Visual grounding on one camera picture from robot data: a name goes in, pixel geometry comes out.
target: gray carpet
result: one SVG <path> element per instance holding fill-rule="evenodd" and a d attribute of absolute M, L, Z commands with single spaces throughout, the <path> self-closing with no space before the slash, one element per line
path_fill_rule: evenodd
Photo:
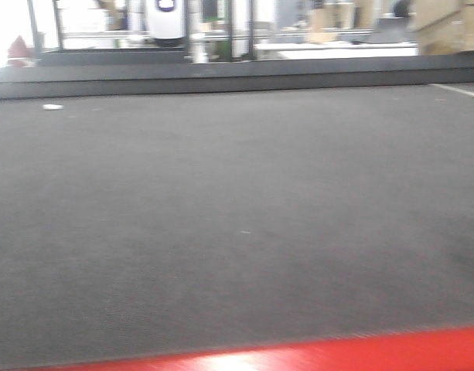
<path fill-rule="evenodd" d="M 472 98 L 0 102 L 0 369 L 473 323 Z"/>

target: red strip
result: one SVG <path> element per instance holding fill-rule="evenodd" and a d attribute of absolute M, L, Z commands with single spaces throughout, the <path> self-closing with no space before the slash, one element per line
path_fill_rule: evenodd
<path fill-rule="evenodd" d="M 59 367 L 60 371 L 474 371 L 474 328 Z"/>

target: cardboard box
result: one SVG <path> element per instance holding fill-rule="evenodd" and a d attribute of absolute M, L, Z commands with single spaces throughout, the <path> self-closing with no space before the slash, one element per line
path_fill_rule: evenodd
<path fill-rule="evenodd" d="M 352 29 L 355 17 L 355 4 L 337 2 L 324 4 L 327 29 Z"/>
<path fill-rule="evenodd" d="M 374 25 L 374 0 L 355 0 L 357 21 L 354 27 L 372 29 Z"/>
<path fill-rule="evenodd" d="M 444 6 L 442 3 L 435 0 L 417 0 L 415 3 L 415 28 L 420 54 L 473 51 L 474 0 L 448 0 Z M 440 5 L 438 10 L 430 6 L 436 4 Z"/>
<path fill-rule="evenodd" d="M 423 29 L 432 23 L 448 18 L 462 10 L 462 0 L 415 0 L 415 29 Z"/>
<path fill-rule="evenodd" d="M 336 41 L 337 38 L 336 32 L 310 32 L 307 34 L 306 41 L 311 44 L 323 44 Z"/>
<path fill-rule="evenodd" d="M 313 9 L 309 13 L 309 25 L 311 33 L 320 33 L 326 27 L 326 11 L 324 9 Z"/>

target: red object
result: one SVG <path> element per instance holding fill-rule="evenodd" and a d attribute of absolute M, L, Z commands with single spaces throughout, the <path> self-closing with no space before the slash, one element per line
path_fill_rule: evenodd
<path fill-rule="evenodd" d="M 277 345 L 40 371 L 474 371 L 474 328 Z"/>
<path fill-rule="evenodd" d="M 26 42 L 21 36 L 17 37 L 8 49 L 9 64 L 14 67 L 25 67 L 27 64 L 25 59 L 30 57 L 31 53 L 29 48 L 27 48 Z"/>

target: metal frame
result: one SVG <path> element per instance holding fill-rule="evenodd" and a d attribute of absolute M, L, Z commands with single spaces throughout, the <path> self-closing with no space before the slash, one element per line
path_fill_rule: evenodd
<path fill-rule="evenodd" d="M 58 35 L 58 48 L 60 51 L 64 50 L 63 47 L 63 27 L 61 24 L 60 10 L 58 9 L 58 0 L 53 0 L 53 12 L 54 12 L 54 24 L 56 25 L 56 34 Z"/>
<path fill-rule="evenodd" d="M 39 29 L 37 27 L 36 12 L 34 9 L 34 1 L 27 0 L 27 7 L 29 8 L 29 19 L 30 27 L 32 28 L 32 38 L 34 42 L 34 53 L 36 58 L 39 58 L 40 54 L 43 52 L 43 45 L 41 44 L 41 38 L 39 36 Z"/>
<path fill-rule="evenodd" d="M 189 4 L 185 2 L 186 38 L 180 48 L 138 48 L 138 49 L 64 49 L 63 28 L 57 0 L 53 2 L 54 18 L 57 28 L 59 49 L 44 52 L 39 37 L 39 27 L 36 20 L 34 0 L 27 0 L 32 37 L 35 47 L 35 58 L 39 66 L 89 66 L 141 63 L 186 63 L 191 47 Z"/>
<path fill-rule="evenodd" d="M 474 82 L 474 53 L 249 63 L 0 69 L 0 99 Z"/>
<path fill-rule="evenodd" d="M 255 1 L 249 0 L 249 60 L 256 60 L 255 44 Z"/>

